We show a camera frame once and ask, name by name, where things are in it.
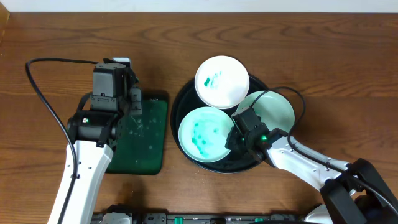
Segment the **pale green plate front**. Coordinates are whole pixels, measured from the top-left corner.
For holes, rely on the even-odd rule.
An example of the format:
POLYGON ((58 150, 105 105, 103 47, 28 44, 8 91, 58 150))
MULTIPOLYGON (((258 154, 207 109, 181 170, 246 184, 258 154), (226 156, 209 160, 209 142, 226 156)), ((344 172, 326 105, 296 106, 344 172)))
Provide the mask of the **pale green plate front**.
POLYGON ((180 146, 191 159, 210 163, 225 158, 231 151, 225 147, 231 118, 222 110, 205 106, 189 112, 178 129, 180 146))

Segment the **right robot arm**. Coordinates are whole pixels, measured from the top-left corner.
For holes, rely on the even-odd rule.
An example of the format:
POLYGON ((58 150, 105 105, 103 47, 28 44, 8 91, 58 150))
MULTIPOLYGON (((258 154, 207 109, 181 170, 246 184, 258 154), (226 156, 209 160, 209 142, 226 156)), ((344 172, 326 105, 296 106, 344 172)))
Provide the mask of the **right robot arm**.
POLYGON ((307 217, 316 222, 397 223, 397 198, 365 159, 332 159, 297 142, 279 128, 269 130, 252 107, 231 115, 226 148, 244 147, 259 162, 285 170, 317 189, 325 210, 307 217))

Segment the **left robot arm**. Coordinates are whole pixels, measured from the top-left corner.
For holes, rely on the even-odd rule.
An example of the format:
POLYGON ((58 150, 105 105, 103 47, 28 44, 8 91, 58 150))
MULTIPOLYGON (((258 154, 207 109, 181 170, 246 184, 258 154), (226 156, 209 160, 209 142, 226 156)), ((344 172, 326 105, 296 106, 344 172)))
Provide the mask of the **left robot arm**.
POLYGON ((89 223, 98 191, 127 120, 142 114, 142 94, 129 58, 104 59, 93 70, 93 90, 68 120, 67 156, 49 223, 89 223))

